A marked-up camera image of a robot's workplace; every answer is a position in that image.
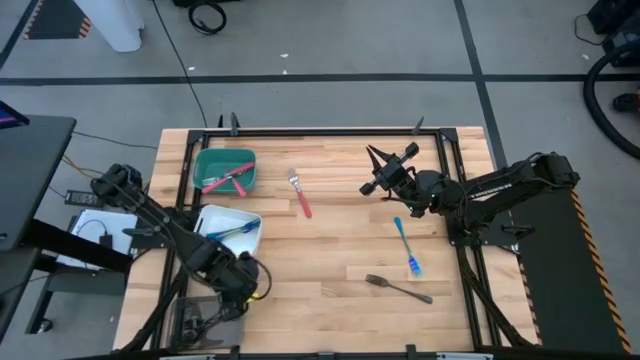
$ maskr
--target chair wheel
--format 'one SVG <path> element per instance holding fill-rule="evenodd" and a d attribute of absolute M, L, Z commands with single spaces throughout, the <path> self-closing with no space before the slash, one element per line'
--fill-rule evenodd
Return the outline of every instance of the chair wheel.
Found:
<path fill-rule="evenodd" d="M 51 320 L 49 319 L 42 319 L 42 322 L 40 323 L 40 329 L 38 329 L 38 334 L 47 332 L 51 329 L 53 329 L 53 322 L 51 322 Z"/>

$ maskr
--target fork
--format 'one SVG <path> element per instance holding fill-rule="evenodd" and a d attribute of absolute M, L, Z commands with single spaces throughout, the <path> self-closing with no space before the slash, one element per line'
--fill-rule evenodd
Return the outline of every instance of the fork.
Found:
<path fill-rule="evenodd" d="M 311 208 L 309 207 L 309 203 L 302 193 L 298 174 L 296 174 L 296 169 L 294 168 L 289 169 L 289 182 L 291 183 L 291 185 L 293 185 L 294 188 L 296 188 L 296 192 L 298 193 L 298 200 L 300 200 L 300 205 L 302 205 L 304 215 L 308 218 L 311 218 Z"/>
<path fill-rule="evenodd" d="M 431 296 L 427 296 L 427 295 L 422 295 L 422 294 L 418 294 L 418 293 L 414 293 L 412 291 L 409 290 L 405 290 L 405 289 L 401 289 L 397 286 L 391 285 L 391 283 L 389 283 L 389 281 L 383 277 L 377 276 L 377 275 L 371 275 L 371 274 L 367 274 L 365 280 L 373 285 L 377 285 L 380 287 L 390 287 L 393 289 L 396 289 L 398 291 L 402 291 L 403 293 L 407 294 L 407 295 L 411 295 L 414 298 L 424 301 L 427 304 L 432 304 L 433 303 L 433 298 Z"/>

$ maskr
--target green tray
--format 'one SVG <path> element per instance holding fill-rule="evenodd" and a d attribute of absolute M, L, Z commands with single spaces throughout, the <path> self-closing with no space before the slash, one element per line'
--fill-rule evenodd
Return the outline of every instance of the green tray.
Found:
<path fill-rule="evenodd" d="M 193 185 L 199 189 L 205 188 L 203 180 L 213 177 L 220 178 L 224 173 L 240 167 L 248 162 L 255 162 L 256 154 L 249 149 L 204 149 L 198 153 L 193 171 Z M 255 166 L 242 175 L 236 176 L 236 180 L 246 192 L 251 192 L 256 185 Z M 236 193 L 236 188 L 231 181 L 215 188 L 211 193 Z"/>

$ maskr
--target wooden table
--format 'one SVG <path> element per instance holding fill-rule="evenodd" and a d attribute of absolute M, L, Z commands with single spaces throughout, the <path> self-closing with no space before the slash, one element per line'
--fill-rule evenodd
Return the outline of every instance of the wooden table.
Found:
<path fill-rule="evenodd" d="M 457 131 L 467 177 L 493 171 L 483 129 Z M 149 194 L 164 206 L 175 205 L 187 132 L 162 133 Z M 203 204 L 255 212 L 264 219 L 258 258 L 272 272 L 273 290 L 251 305 L 242 352 L 401 352 L 406 344 L 415 344 L 418 351 L 472 349 L 459 268 L 444 219 L 413 219 L 404 205 L 381 202 L 380 190 L 370 197 L 358 191 L 372 177 L 366 144 L 402 152 L 411 141 L 420 145 L 420 153 L 410 165 L 439 170 L 435 141 L 424 137 L 236 137 L 216 138 L 210 144 L 251 148 L 257 154 L 257 185 L 249 197 L 202 197 Z M 453 159 L 450 149 L 447 152 Z M 291 166 L 300 176 L 312 219 L 304 216 L 287 181 Z M 192 194 L 189 186 L 186 198 Z M 423 267 L 420 279 L 408 271 L 394 216 L 402 218 Z M 166 250 L 152 250 L 134 264 L 114 348 L 134 336 L 157 303 L 165 256 Z M 484 257 L 496 303 L 524 337 L 537 342 L 515 256 L 486 247 Z M 429 294 L 434 303 L 367 284 L 369 273 Z M 264 276 L 260 280 L 264 289 Z M 210 290 L 190 283 L 188 295 L 208 294 Z M 477 306 L 488 344 L 484 311 Z"/>

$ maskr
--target gray floor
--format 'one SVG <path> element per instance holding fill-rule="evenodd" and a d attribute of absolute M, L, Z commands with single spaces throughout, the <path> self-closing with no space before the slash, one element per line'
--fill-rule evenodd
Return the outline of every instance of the gray floor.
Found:
<path fill-rule="evenodd" d="M 5 0 L 0 48 L 27 0 Z M 146 22 L 143 46 L 113 52 L 95 30 L 84 40 L 20 39 L 1 78 L 180 76 L 181 69 L 150 2 L 137 0 Z M 593 0 L 465 0 L 485 74 L 582 74 L 603 54 L 573 37 L 573 18 Z M 158 0 L 163 18 L 190 75 L 356 73 L 470 74 L 471 66 L 450 0 L 244 0 L 224 4 L 228 27 L 205 37 L 189 26 L 186 11 Z M 585 36 L 593 36 L 588 26 Z M 607 72 L 620 72 L 607 69 Z M 634 83 L 598 85 L 601 102 Z M 489 83 L 491 104 L 507 159 L 537 150 L 570 157 L 582 175 L 578 191 L 636 351 L 640 349 L 640 245 L 635 219 L 640 194 L 636 160 L 622 154 L 594 126 L 580 83 Z M 235 111 L 243 126 L 485 126 L 472 82 L 315 82 L 197 84 L 210 124 Z M 202 125 L 186 85 L 0 86 L 0 99 L 30 114 L 78 120 L 79 131 L 153 145 L 162 128 Z M 635 116 L 611 114 L 640 143 Z M 105 169 L 126 162 L 149 175 L 155 153 L 74 137 L 67 154 L 78 164 Z M 88 182 L 61 165 L 58 191 L 88 190 Z M 64 227 L 78 208 L 48 192 L 37 217 Z M 47 316 L 56 328 L 24 335 L 40 284 L 29 286 L 0 357 L 56 359 L 105 353 L 113 341 L 121 298 L 56 295 Z"/>

